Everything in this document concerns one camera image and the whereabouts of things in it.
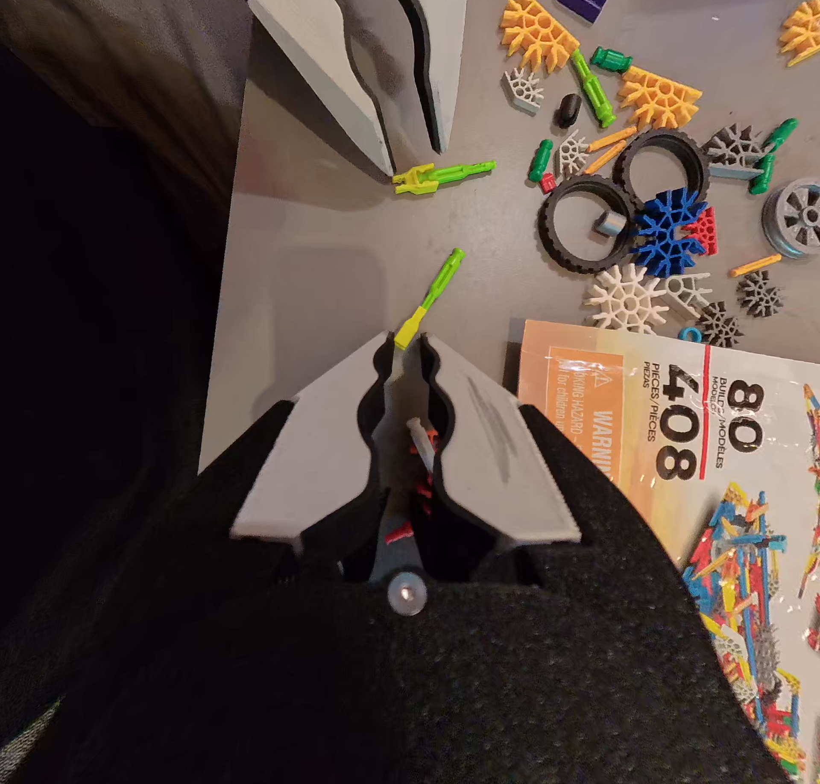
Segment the lime green rod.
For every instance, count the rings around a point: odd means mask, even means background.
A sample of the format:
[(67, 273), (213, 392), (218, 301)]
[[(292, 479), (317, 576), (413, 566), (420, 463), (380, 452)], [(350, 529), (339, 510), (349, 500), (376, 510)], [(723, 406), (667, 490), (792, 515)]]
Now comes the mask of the lime green rod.
[(460, 248), (453, 249), (451, 254), (439, 269), (434, 281), (430, 284), (429, 289), (422, 301), (421, 308), (424, 312), (428, 312), (431, 306), (436, 302), (436, 299), (445, 291), (448, 283), (454, 277), (456, 271), (465, 258), (466, 253)]
[(490, 160), (476, 164), (457, 164), (451, 167), (434, 168), (430, 171), (427, 180), (434, 183), (436, 188), (441, 184), (448, 184), (466, 180), (468, 177), (489, 173), (496, 168), (496, 161)]
[(608, 128), (616, 120), (612, 104), (603, 90), (600, 79), (590, 71), (589, 64), (580, 48), (576, 48), (570, 56), (571, 64), (576, 72), (580, 86), (589, 101), (594, 115), (601, 129)]

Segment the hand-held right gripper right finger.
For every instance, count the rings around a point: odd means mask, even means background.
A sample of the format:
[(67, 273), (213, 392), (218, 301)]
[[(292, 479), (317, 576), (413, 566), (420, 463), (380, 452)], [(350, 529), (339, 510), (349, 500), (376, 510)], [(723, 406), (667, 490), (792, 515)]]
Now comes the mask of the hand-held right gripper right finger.
[(418, 347), (439, 439), (434, 487), (445, 505), (509, 544), (580, 542), (521, 401), (440, 338), (422, 335)]

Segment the black toy tire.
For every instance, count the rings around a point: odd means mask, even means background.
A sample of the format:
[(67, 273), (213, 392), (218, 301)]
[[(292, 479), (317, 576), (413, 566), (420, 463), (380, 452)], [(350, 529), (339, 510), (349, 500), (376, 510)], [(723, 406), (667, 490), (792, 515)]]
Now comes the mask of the black toy tire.
[(709, 161), (702, 148), (680, 129), (660, 128), (638, 134), (622, 150), (612, 169), (612, 180), (630, 198), (636, 210), (641, 210), (644, 202), (635, 191), (630, 177), (631, 167), (642, 149), (657, 147), (673, 155), (685, 171), (687, 189), (697, 193), (695, 202), (704, 203), (709, 194)]
[[(558, 204), (575, 193), (589, 193), (609, 205), (615, 213), (626, 218), (626, 224), (614, 239), (612, 251), (600, 259), (581, 258), (569, 251), (559, 238), (555, 225)], [(539, 238), (548, 255), (564, 270), (577, 274), (596, 275), (619, 264), (630, 254), (632, 231), (637, 217), (635, 201), (619, 185), (600, 175), (578, 175), (562, 181), (546, 198), (539, 210)]]

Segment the white fan connector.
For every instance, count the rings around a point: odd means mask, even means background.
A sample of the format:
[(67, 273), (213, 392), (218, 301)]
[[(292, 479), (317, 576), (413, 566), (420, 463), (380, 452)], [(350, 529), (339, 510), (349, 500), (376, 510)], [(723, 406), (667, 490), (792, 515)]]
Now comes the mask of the white fan connector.
[(660, 289), (663, 302), (683, 320), (698, 320), (702, 310), (710, 305), (710, 277), (708, 272), (668, 277)]

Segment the dark grey snowflake connector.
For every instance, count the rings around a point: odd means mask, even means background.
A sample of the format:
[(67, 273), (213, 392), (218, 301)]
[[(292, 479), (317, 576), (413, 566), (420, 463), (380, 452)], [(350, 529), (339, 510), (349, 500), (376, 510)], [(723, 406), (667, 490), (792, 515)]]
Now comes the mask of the dark grey snowflake connector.
[(701, 334), (700, 342), (713, 347), (735, 348), (744, 336), (738, 319), (729, 313), (723, 300), (702, 307), (695, 326)]
[(749, 272), (737, 286), (740, 306), (751, 318), (771, 318), (783, 308), (782, 291), (772, 285), (768, 270)]

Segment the white snowflake connector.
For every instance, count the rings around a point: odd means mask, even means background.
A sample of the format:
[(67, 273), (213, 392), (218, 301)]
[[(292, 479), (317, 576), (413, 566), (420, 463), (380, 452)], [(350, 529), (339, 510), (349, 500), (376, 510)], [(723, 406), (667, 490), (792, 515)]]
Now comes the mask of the white snowflake connector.
[(591, 320), (597, 328), (654, 335), (669, 311), (660, 283), (645, 266), (614, 265), (595, 275), (583, 305), (595, 310)]

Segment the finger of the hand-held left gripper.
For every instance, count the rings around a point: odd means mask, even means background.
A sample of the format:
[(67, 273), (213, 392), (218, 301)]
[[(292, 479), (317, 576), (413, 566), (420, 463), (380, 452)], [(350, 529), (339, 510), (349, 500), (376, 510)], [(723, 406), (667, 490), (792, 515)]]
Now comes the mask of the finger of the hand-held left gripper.
[(446, 152), (463, 54), (467, 0), (399, 0), (411, 25), (414, 78), (432, 148)]
[(345, 134), (385, 175), (395, 173), (381, 113), (349, 57), (335, 0), (248, 0), (251, 11)]

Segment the red fan connector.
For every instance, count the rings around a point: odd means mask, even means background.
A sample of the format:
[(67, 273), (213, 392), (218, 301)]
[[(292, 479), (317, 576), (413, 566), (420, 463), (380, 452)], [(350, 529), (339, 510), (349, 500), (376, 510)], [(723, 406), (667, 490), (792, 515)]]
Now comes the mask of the red fan connector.
[(700, 243), (707, 256), (714, 256), (718, 253), (718, 236), (713, 207), (705, 208), (696, 221), (682, 226), (682, 230), (687, 237)]

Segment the pale grey small connector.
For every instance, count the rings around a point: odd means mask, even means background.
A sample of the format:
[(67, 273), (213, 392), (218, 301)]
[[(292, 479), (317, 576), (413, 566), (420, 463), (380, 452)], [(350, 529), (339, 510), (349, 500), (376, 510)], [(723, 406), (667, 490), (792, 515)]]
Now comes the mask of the pale grey small connector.
[(545, 95), (537, 74), (514, 68), (504, 72), (504, 86), (516, 109), (531, 116), (540, 111)]
[(560, 144), (557, 153), (557, 173), (563, 181), (583, 173), (589, 158), (589, 144), (576, 129)]

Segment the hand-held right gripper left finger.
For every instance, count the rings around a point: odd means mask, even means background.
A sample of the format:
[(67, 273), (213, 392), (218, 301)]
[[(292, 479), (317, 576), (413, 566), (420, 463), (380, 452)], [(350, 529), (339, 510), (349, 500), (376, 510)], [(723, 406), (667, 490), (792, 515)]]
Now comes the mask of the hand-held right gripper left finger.
[(378, 525), (378, 454), (394, 334), (383, 331), (302, 388), (231, 535), (350, 553)]

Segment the blue snowflake connector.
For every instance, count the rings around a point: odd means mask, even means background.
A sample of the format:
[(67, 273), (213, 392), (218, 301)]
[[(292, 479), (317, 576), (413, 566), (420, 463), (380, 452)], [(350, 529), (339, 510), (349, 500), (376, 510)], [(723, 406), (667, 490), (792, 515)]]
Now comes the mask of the blue snowflake connector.
[(648, 239), (674, 236), (678, 227), (695, 223), (707, 206), (697, 189), (663, 191), (642, 204), (636, 218), (637, 235)]
[(635, 234), (642, 243), (635, 246), (632, 262), (658, 278), (681, 276), (695, 266), (695, 258), (705, 254), (702, 244), (692, 237), (677, 238), (674, 229), (641, 230)]

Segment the grey fan connector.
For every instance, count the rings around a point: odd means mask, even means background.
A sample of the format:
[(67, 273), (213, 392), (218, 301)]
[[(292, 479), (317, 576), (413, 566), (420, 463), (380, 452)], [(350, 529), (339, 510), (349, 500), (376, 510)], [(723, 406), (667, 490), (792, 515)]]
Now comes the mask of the grey fan connector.
[(737, 123), (723, 127), (701, 145), (708, 164), (743, 164), (755, 167), (764, 156), (761, 134), (753, 132), (753, 126), (743, 129)]

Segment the yellow toy rod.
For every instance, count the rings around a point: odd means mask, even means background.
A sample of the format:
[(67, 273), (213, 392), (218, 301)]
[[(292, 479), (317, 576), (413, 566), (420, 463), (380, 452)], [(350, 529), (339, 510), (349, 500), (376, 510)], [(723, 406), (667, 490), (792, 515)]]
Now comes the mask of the yellow toy rod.
[(729, 270), (728, 276), (731, 278), (744, 277), (754, 272), (764, 270), (765, 268), (773, 266), (776, 263), (780, 263), (781, 261), (782, 255), (775, 253), (773, 255), (761, 257), (751, 262), (735, 266)]
[(584, 175), (593, 175), (599, 173), (606, 165), (608, 165), (615, 157), (617, 157), (627, 146), (626, 140), (621, 140), (610, 146), (603, 154), (601, 154), (592, 164), (589, 164), (584, 169)]
[(630, 139), (636, 133), (638, 133), (638, 128), (636, 126), (629, 126), (623, 130), (605, 135), (604, 137), (587, 144), (586, 152), (591, 154), (599, 151), (600, 149), (609, 148), (614, 144)]

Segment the red connector on white rod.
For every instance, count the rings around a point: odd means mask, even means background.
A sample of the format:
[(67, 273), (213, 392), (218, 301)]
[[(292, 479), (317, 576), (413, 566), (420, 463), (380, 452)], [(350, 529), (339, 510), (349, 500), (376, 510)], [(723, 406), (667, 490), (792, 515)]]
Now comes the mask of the red connector on white rod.
[[(419, 497), (422, 517), (429, 518), (432, 514), (434, 467), (437, 452), (432, 450), (425, 433), (426, 429), (419, 418), (409, 419), (407, 421), (407, 430), (409, 430), (412, 439), (411, 453), (416, 454), (425, 466), (426, 477), (424, 477), (424, 480), (417, 482), (415, 491)], [(384, 544), (392, 545), (402, 540), (408, 540), (414, 537), (415, 533), (416, 523), (409, 518), (384, 535)]]

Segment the grey wheel hub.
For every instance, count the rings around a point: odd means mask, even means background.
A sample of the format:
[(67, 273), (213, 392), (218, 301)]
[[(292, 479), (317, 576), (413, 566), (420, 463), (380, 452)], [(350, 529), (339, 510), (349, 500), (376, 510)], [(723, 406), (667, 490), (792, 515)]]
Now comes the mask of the grey wheel hub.
[(819, 180), (801, 178), (768, 195), (762, 225), (769, 243), (784, 257), (819, 256)]

